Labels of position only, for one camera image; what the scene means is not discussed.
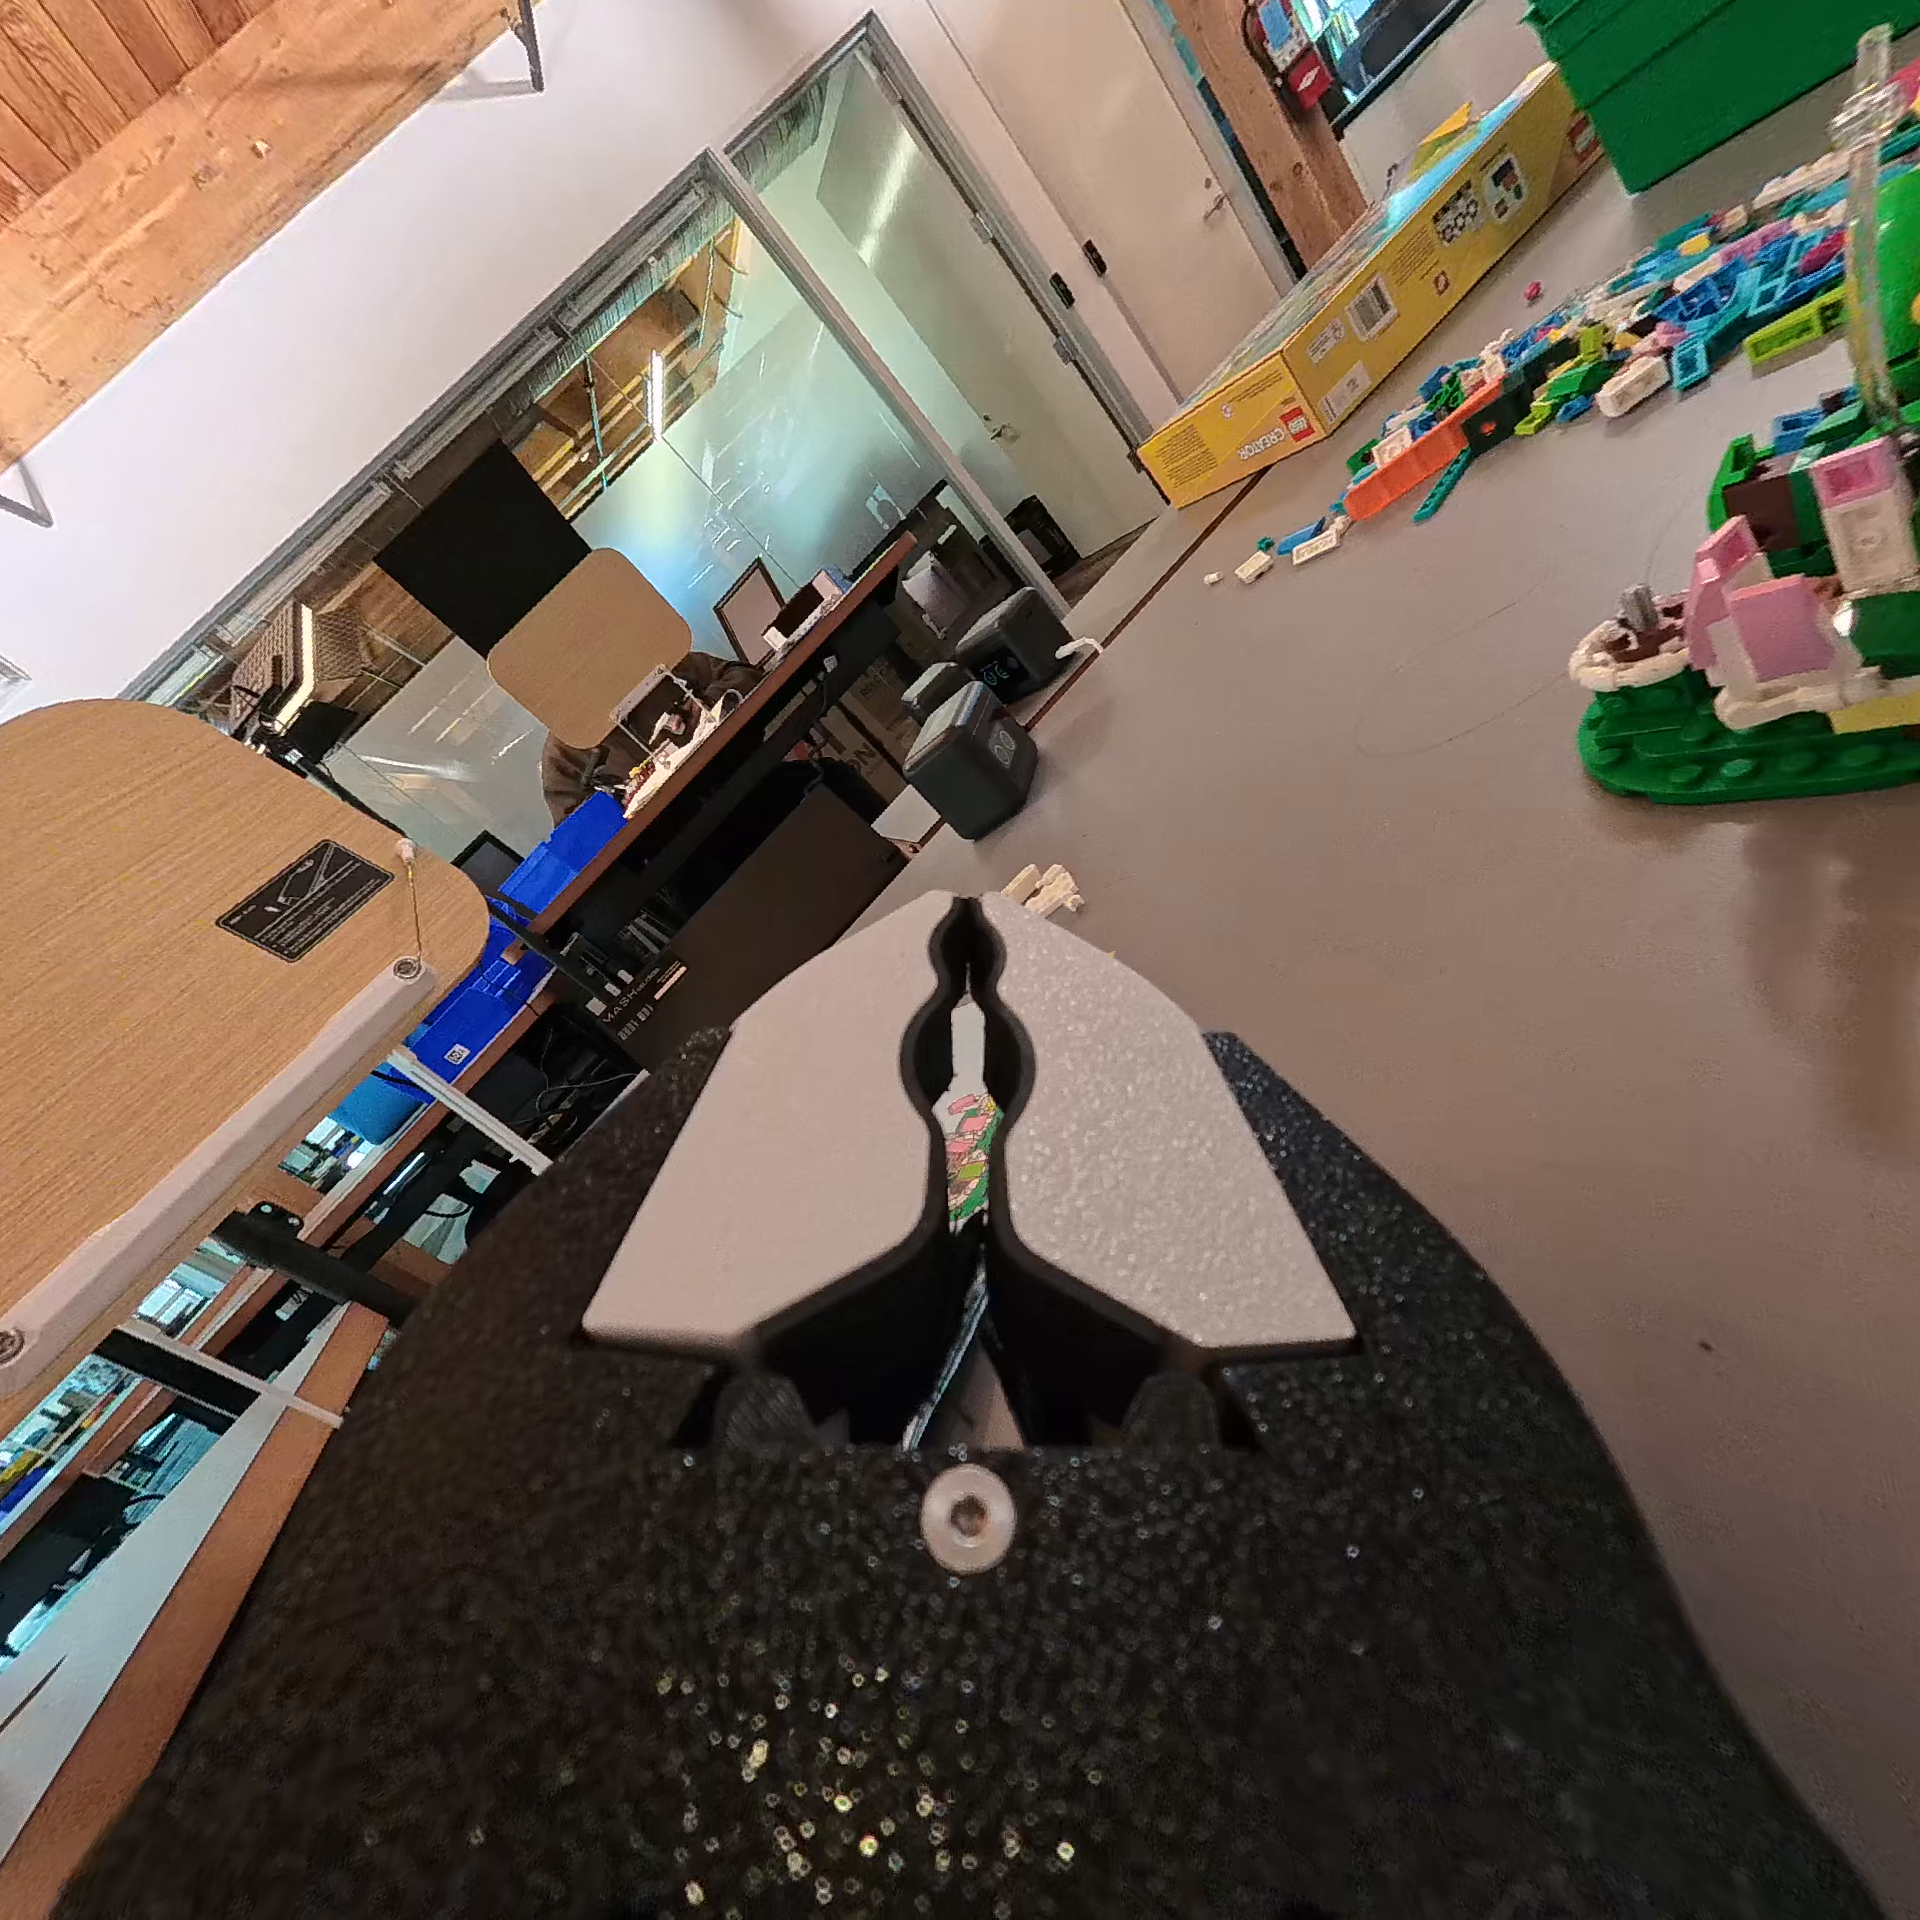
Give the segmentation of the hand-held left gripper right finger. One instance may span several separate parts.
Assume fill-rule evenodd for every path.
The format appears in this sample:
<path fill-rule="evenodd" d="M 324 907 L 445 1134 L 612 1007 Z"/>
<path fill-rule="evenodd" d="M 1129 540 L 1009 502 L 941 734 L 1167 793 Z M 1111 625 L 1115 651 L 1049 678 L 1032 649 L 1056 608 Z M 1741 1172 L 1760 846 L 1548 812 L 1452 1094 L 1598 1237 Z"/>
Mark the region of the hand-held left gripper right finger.
<path fill-rule="evenodd" d="M 1009 1300 L 1153 1356 L 1335 1356 L 1355 1315 L 1205 1027 L 1100 945 L 975 901 Z"/>

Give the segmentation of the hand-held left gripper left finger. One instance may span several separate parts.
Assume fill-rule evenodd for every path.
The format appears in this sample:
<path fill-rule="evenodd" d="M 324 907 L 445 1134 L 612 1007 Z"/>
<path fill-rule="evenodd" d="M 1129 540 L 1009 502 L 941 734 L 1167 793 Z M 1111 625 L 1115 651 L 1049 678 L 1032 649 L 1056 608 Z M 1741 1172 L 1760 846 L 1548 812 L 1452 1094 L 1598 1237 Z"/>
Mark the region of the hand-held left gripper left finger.
<path fill-rule="evenodd" d="M 924 890 L 776 981 L 720 1040 L 660 1158 L 588 1344 L 768 1356 L 945 1251 L 955 890 Z"/>

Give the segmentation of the colourful instruction booklet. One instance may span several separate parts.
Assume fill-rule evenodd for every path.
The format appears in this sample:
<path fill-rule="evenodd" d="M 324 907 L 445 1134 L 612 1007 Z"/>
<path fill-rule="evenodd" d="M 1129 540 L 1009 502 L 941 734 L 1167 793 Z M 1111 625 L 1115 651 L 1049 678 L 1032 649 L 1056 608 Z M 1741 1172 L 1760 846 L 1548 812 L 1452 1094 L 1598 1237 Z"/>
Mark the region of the colourful instruction booklet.
<path fill-rule="evenodd" d="M 1009 1452 L 1024 1446 L 1011 1400 L 995 1364 L 995 1315 L 984 1315 L 984 1158 L 1000 1109 L 984 1090 L 941 1094 L 945 1128 L 945 1234 L 968 1273 L 959 1333 L 932 1378 L 932 1395 L 909 1411 L 900 1452 Z"/>

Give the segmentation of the pile of lego bricks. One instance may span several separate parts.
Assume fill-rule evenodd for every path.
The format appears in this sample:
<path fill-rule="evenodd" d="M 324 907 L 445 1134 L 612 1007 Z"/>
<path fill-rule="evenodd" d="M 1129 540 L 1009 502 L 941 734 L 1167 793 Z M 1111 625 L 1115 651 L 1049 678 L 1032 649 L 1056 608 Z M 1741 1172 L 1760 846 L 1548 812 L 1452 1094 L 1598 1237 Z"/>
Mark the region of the pile of lego bricks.
<path fill-rule="evenodd" d="M 1810 306 L 1819 328 L 1842 322 L 1842 296 L 1840 296 L 1842 287 L 1842 180 L 1851 180 L 1851 152 L 1840 141 L 1772 180 L 1741 204 L 1696 210 L 1667 241 L 1640 247 L 1618 270 L 1573 287 L 1573 303 L 1548 303 L 1539 287 L 1526 287 L 1526 315 L 1499 328 L 1489 338 L 1480 338 L 1473 354 L 1438 354 L 1425 381 L 1397 412 L 1380 412 L 1373 433 L 1345 451 L 1338 490 L 1330 500 L 1330 511 L 1312 511 L 1289 540 L 1256 540 L 1230 565 L 1230 582 L 1253 583 L 1270 565 L 1289 565 L 1294 549 L 1320 561 L 1359 519 L 1380 519 L 1407 490 L 1425 490 L 1425 519 L 1427 519 L 1443 490 L 1461 479 L 1461 461 L 1480 461 L 1486 451 L 1508 433 L 1539 433 L 1581 417 L 1612 424 L 1663 388 L 1688 397 L 1718 374 L 1718 360 L 1731 360 L 1750 334 L 1775 328 L 1799 306 Z"/>

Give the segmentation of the green lego flower model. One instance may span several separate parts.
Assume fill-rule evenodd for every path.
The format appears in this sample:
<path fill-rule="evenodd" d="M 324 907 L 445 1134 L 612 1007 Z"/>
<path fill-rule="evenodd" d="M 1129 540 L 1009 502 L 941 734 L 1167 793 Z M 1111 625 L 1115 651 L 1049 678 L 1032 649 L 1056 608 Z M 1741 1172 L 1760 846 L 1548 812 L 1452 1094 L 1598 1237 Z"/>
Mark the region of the green lego flower model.
<path fill-rule="evenodd" d="M 1630 583 L 1573 649 L 1573 745 L 1612 796 L 1851 796 L 1920 772 L 1910 61 L 1886 30 L 1859 33 L 1840 141 L 1842 322 L 1799 306 L 1741 360 L 1842 338 L 1851 381 L 1738 433 L 1688 583 Z"/>

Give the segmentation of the yellow lego box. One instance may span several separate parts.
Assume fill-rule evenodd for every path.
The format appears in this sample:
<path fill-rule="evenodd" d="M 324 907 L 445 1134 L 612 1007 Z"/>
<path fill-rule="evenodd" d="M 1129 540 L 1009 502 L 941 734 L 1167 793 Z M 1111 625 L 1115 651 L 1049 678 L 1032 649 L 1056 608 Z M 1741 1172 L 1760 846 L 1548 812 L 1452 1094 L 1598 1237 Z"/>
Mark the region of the yellow lego box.
<path fill-rule="evenodd" d="M 1330 443 L 1596 164 L 1596 117 L 1539 61 L 1499 107 L 1461 117 L 1407 183 L 1368 204 L 1230 360 L 1141 433 L 1141 479 L 1167 502 L 1195 502 Z"/>

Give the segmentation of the blue storage bin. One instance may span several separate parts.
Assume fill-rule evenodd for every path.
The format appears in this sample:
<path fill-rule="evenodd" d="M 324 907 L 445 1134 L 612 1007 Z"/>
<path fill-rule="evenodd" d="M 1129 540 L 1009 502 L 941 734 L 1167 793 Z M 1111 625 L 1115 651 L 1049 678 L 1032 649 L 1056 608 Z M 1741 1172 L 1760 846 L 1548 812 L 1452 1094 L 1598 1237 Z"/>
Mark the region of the blue storage bin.
<path fill-rule="evenodd" d="M 591 793 L 504 882 L 488 882 L 498 912 L 528 926 L 618 836 L 618 823 L 625 802 Z"/>
<path fill-rule="evenodd" d="M 410 1058 L 455 1083 L 551 981 L 551 962 L 517 945 L 510 926 L 488 926 L 481 962 L 431 1007 L 410 1036 Z"/>

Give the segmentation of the long dark desk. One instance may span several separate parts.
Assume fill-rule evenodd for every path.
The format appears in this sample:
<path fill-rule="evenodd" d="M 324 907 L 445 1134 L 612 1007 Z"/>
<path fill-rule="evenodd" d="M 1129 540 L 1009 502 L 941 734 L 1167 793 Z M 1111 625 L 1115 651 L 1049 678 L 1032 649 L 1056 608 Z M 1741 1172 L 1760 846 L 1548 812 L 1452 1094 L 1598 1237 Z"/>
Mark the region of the long dark desk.
<path fill-rule="evenodd" d="M 679 907 L 679 873 L 758 802 L 758 793 L 792 766 L 792 747 L 882 658 L 900 651 L 900 575 L 921 540 L 900 533 L 847 601 L 641 796 L 577 873 L 540 907 L 517 890 L 488 901 L 510 926 L 510 951 L 568 964 L 568 940 L 588 931 L 591 951 L 618 945 L 618 926 Z"/>

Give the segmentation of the black portable power station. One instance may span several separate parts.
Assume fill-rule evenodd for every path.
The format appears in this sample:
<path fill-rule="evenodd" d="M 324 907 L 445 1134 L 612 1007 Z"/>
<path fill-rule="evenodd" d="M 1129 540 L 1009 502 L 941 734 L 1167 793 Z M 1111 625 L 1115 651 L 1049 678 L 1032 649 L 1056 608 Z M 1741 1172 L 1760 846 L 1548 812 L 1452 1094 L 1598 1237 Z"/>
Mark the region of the black portable power station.
<path fill-rule="evenodd" d="M 1028 802 L 1032 772 L 1032 734 L 984 691 L 932 710 L 921 745 L 902 747 L 902 785 L 968 846 L 995 836 Z"/>

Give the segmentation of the black power station with display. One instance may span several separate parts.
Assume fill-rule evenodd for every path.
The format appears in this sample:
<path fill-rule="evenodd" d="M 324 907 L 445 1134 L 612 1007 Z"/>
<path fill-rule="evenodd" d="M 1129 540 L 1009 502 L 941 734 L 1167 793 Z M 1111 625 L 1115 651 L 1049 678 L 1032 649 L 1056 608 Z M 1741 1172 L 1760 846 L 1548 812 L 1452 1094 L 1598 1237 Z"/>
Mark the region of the black power station with display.
<path fill-rule="evenodd" d="M 955 658 L 995 691 L 1009 710 L 1056 691 L 1069 667 L 1098 658 L 1100 643 L 1069 635 L 1041 601 L 1000 601 Z"/>

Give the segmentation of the light wooden panel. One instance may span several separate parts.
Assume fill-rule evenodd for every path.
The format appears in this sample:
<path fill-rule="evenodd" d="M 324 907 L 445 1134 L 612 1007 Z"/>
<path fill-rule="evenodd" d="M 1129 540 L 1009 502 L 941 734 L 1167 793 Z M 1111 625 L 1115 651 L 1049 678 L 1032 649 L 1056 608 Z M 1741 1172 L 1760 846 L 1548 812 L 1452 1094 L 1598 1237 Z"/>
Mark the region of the light wooden panel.
<path fill-rule="evenodd" d="M 481 890 L 141 704 L 0 729 L 0 1308 L 35 1411 L 475 962 Z"/>

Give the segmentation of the white door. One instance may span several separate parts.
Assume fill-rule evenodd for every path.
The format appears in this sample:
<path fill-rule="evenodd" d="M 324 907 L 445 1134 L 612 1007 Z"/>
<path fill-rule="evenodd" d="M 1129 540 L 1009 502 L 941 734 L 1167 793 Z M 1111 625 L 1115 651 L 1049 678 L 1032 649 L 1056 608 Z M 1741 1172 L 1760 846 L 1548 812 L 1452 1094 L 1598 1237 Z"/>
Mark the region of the white door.
<path fill-rule="evenodd" d="M 1069 232 L 1064 281 L 1129 328 L 1186 399 L 1281 306 L 1294 266 L 1174 5 L 932 0 L 932 16 Z"/>

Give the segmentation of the green plastic bin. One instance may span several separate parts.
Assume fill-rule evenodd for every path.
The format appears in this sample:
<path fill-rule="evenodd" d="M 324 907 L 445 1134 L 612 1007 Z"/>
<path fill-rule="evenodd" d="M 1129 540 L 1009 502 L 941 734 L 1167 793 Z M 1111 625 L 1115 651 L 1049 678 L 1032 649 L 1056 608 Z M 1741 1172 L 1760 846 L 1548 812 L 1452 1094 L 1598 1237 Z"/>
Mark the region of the green plastic bin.
<path fill-rule="evenodd" d="M 1612 180 L 1648 189 L 1750 120 L 1842 77 L 1859 33 L 1920 30 L 1910 0 L 1532 0 L 1526 30 L 1596 120 Z"/>

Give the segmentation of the wooden post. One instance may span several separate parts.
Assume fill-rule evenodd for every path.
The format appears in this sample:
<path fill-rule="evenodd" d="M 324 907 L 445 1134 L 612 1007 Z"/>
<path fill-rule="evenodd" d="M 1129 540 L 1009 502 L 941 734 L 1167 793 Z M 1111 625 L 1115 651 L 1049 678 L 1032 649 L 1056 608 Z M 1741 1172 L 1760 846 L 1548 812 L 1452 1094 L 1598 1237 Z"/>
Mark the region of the wooden post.
<path fill-rule="evenodd" d="M 1294 266 L 1320 266 L 1368 210 L 1330 107 L 1289 107 L 1237 38 L 1237 0 L 1174 0 L 1228 130 L 1281 218 Z"/>

